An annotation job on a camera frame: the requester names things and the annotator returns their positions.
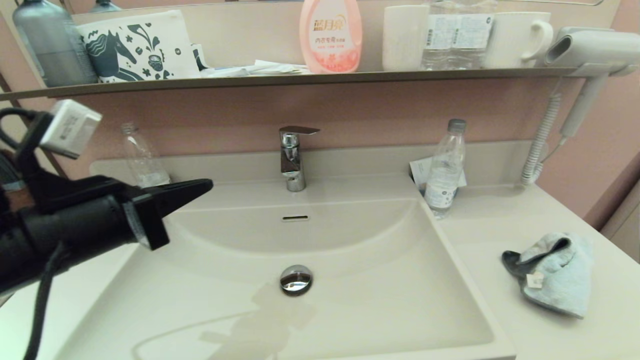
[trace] white cup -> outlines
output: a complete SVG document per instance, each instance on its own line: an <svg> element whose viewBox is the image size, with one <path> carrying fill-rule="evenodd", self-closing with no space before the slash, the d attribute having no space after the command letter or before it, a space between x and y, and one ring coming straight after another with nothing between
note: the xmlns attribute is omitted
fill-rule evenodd
<svg viewBox="0 0 640 360"><path fill-rule="evenodd" d="M496 13L483 67L506 69L533 67L554 39L551 13Z"/></svg>
<svg viewBox="0 0 640 360"><path fill-rule="evenodd" d="M429 7L424 5L385 8L382 36L382 67L385 71L418 71L427 41Z"/></svg>

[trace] pink soap bottle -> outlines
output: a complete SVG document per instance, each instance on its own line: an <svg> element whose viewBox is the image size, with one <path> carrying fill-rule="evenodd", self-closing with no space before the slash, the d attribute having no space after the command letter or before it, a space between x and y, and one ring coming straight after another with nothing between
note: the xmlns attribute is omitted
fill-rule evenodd
<svg viewBox="0 0 640 360"><path fill-rule="evenodd" d="M356 0L305 0L300 45L316 74L354 72L362 53L362 20Z"/></svg>

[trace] sink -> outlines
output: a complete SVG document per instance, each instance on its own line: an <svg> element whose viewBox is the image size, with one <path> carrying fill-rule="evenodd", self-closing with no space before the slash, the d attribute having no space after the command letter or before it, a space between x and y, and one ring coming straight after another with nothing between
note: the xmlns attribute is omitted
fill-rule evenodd
<svg viewBox="0 0 640 360"><path fill-rule="evenodd" d="M221 184L165 224L58 359L515 358L406 176ZM288 297L297 264L313 285Z"/></svg>

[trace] folded towel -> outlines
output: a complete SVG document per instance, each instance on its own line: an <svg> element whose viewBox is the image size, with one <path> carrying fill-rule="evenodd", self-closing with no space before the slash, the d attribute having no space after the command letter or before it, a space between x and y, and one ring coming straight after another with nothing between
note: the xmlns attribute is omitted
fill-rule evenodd
<svg viewBox="0 0 640 360"><path fill-rule="evenodd" d="M572 233L550 233L522 254L505 251L502 263L518 278L524 297L558 313L584 318L591 294L593 246Z"/></svg>

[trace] faucet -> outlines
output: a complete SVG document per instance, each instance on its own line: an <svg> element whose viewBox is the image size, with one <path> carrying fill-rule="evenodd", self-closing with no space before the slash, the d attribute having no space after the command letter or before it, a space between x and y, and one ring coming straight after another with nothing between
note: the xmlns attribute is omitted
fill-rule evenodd
<svg viewBox="0 0 640 360"><path fill-rule="evenodd" d="M300 140L298 135L313 135L320 129L303 126L285 126L280 129L280 171L287 178L287 190L301 192L307 187L302 171Z"/></svg>

